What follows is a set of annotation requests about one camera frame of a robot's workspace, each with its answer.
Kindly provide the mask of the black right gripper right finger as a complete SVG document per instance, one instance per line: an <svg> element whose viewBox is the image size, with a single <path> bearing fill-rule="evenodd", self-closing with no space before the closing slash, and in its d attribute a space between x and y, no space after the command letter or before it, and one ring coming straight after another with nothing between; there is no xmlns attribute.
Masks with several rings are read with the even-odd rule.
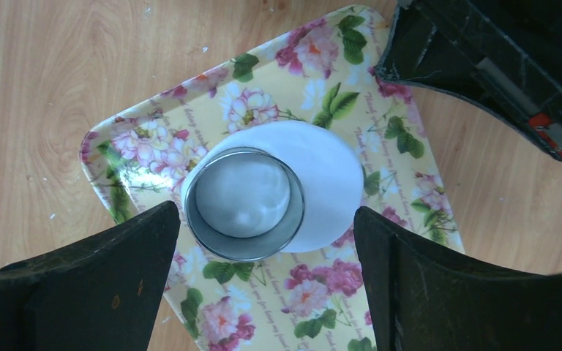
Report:
<svg viewBox="0 0 562 351"><path fill-rule="evenodd" d="M493 265L357 210L378 350L562 350L562 273Z"/></svg>

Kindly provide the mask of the white dough ball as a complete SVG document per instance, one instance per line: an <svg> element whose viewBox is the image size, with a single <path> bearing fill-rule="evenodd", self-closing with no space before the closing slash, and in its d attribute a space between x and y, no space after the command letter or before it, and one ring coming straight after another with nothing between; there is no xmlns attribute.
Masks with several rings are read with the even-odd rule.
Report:
<svg viewBox="0 0 562 351"><path fill-rule="evenodd" d="M265 151L288 165L301 181L306 205L304 220L298 234L280 252L321 249L351 226L361 205L361 164L352 148L333 132L300 121L262 124L227 136L186 177L180 189L181 205L183 192L195 171L230 148Z"/></svg>

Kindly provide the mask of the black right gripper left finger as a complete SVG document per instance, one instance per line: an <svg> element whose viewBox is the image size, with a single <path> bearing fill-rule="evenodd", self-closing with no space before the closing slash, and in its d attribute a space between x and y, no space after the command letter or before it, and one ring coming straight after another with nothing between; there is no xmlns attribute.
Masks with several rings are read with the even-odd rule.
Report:
<svg viewBox="0 0 562 351"><path fill-rule="evenodd" d="M0 350L146 350L179 235L175 203L0 269Z"/></svg>

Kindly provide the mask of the floral yellow tray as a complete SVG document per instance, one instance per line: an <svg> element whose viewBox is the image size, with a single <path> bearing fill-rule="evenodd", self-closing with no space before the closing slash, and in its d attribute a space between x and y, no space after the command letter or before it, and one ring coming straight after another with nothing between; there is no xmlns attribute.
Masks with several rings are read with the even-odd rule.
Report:
<svg viewBox="0 0 562 351"><path fill-rule="evenodd" d="M358 200L451 249L462 241L411 90L375 65L389 26L354 5L130 107L84 138L84 172L122 223L179 200L228 136L275 121L322 127L359 159ZM375 350L353 228L254 263L216 257L182 226L165 298L201 350Z"/></svg>

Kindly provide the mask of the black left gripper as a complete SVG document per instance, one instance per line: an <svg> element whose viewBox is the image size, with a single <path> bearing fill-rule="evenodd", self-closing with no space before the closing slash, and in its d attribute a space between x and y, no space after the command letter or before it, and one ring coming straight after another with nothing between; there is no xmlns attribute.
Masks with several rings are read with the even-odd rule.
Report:
<svg viewBox="0 0 562 351"><path fill-rule="evenodd" d="M562 161L562 1L399 1L375 74L469 102Z"/></svg>

